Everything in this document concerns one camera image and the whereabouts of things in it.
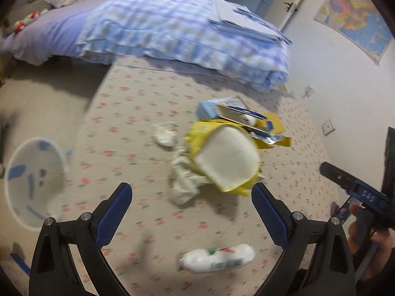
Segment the person's right hand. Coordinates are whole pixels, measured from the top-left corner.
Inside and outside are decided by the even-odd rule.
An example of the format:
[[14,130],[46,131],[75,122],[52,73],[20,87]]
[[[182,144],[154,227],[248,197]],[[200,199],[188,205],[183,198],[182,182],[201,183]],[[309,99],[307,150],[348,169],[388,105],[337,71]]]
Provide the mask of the person's right hand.
[[355,221],[348,229],[355,281],[367,281],[381,272],[392,253],[393,240],[388,224],[368,208],[351,205]]

